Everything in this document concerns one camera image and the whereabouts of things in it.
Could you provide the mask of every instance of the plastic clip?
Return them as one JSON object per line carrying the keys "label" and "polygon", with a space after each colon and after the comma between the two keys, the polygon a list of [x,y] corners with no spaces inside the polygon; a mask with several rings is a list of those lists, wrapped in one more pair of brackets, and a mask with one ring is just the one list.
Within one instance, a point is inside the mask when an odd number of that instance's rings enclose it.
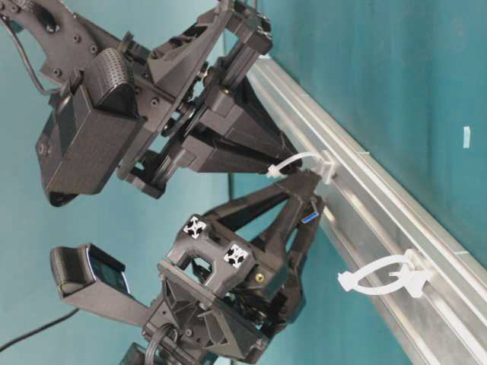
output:
{"label": "plastic clip", "polygon": [[291,156],[287,160],[282,161],[277,166],[271,165],[269,167],[267,177],[283,177],[284,175],[281,174],[282,169],[284,169],[287,165],[297,160],[301,160],[305,157],[312,157],[317,161],[317,166],[314,169],[314,172],[321,175],[325,184],[329,185],[332,181],[332,178],[336,174],[336,168],[338,166],[337,162],[332,157],[329,151],[323,151],[323,154],[318,154],[317,152],[302,152],[300,154]]}
{"label": "plastic clip", "polygon": [[[389,273],[389,276],[397,277],[393,283],[382,287],[358,285],[360,280],[372,272],[392,264],[402,264],[398,272]],[[420,264],[419,254],[414,249],[408,249],[404,255],[392,255],[378,259],[353,274],[350,271],[338,274],[338,281],[345,291],[355,290],[365,295],[386,295],[404,287],[411,297],[420,298],[423,295],[423,287],[426,281],[430,281],[432,275],[432,270],[428,270]]]}

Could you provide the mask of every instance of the cable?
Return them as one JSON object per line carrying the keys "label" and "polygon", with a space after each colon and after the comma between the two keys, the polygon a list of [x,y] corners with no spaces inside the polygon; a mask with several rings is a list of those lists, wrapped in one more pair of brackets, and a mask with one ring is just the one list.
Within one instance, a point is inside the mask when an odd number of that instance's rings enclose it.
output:
{"label": "cable", "polygon": [[155,365],[155,353],[158,350],[159,344],[169,334],[171,329],[173,329],[173,325],[166,323],[152,335],[152,339],[145,351],[144,365]]}
{"label": "cable", "polygon": [[14,31],[10,28],[8,25],[7,21],[0,16],[0,23],[2,23],[3,27],[7,30],[7,33],[10,35],[12,40],[14,41],[15,47],[17,47],[17,51],[21,55],[22,61],[24,62],[25,68],[27,69],[27,72],[29,73],[30,79],[32,80],[33,84],[37,88],[37,90],[42,94],[42,95],[51,95],[54,93],[57,93],[59,91],[58,88],[56,89],[44,89],[43,85],[40,83],[39,79],[36,76],[36,72],[34,71],[29,58],[27,57],[27,54],[25,52],[24,47],[22,46],[21,41],[18,39],[17,35],[14,33]]}
{"label": "cable", "polygon": [[7,350],[10,346],[12,346],[14,344],[17,344],[20,341],[26,340],[26,339],[28,339],[31,336],[37,335],[38,333],[40,333],[42,331],[45,331],[47,329],[50,329],[54,325],[57,325],[57,324],[59,324],[61,322],[64,322],[65,320],[73,317],[73,315],[76,314],[78,311],[79,311],[79,309],[75,309],[75,310],[71,311],[70,313],[66,314],[65,316],[63,316],[63,317],[61,317],[59,319],[56,319],[55,321],[52,321],[50,323],[47,323],[47,324],[43,325],[42,327],[39,327],[37,329],[34,329],[33,331],[30,331],[30,332],[26,333],[25,335],[22,335],[22,336],[19,336],[17,338],[14,338],[13,340],[11,340],[11,341],[7,342],[6,344],[4,344],[3,346],[1,346],[0,347],[0,352],[3,352],[5,350]]}

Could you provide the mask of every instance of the display screen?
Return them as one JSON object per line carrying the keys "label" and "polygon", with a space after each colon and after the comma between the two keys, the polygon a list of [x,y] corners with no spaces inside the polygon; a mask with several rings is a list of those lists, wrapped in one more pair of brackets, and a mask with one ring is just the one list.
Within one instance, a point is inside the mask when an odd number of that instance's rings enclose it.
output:
{"label": "display screen", "polygon": [[94,275],[103,283],[110,285],[112,288],[122,291],[123,293],[129,293],[125,277],[121,271],[111,268],[109,265],[92,255],[90,255],[90,264]]}

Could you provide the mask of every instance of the white zip tie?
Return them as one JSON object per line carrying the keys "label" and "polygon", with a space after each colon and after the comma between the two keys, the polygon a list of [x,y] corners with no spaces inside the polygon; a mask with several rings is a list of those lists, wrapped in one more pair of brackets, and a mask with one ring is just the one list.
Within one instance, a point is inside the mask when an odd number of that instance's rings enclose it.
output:
{"label": "white zip tie", "polygon": [[[411,297],[420,298],[423,295],[423,287],[426,281],[430,281],[433,271],[427,269],[415,269],[414,258],[418,254],[413,249],[408,249],[404,255],[392,255],[378,259],[359,269],[355,273],[346,271],[338,274],[338,281],[345,291],[355,290],[365,295],[386,295],[398,291],[402,287],[407,289]],[[371,273],[392,264],[402,264],[399,272],[391,272],[389,276],[396,276],[397,280],[382,287],[363,287],[358,284],[360,280]]]}
{"label": "white zip tie", "polygon": [[315,160],[317,160],[317,167],[314,169],[314,172],[317,173],[320,176],[323,176],[326,170],[326,167],[329,167],[328,173],[326,176],[323,177],[324,182],[329,185],[331,183],[331,179],[336,173],[336,167],[337,163],[333,159],[331,153],[329,151],[323,151],[325,156],[328,158],[326,160],[323,158],[323,155],[318,154],[317,152],[302,152],[300,154],[295,154],[294,156],[289,157],[287,160],[282,161],[279,165],[271,165],[269,167],[269,172],[267,173],[267,177],[271,178],[277,178],[277,177],[283,177],[284,175],[281,174],[281,170],[284,169],[287,165],[290,165],[291,163],[301,160],[305,157],[312,157]]}

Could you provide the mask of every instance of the metal rail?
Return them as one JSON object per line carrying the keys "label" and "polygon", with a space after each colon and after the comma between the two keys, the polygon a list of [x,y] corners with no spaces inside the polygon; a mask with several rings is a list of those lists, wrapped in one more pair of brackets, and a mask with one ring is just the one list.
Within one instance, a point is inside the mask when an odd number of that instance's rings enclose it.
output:
{"label": "metal rail", "polygon": [[[414,248],[434,270],[421,299],[404,289],[372,299],[411,361],[487,364],[487,271],[273,60],[259,59],[249,79],[299,151],[339,162],[318,192],[322,227],[350,268]],[[386,272],[365,280],[391,281]]]}

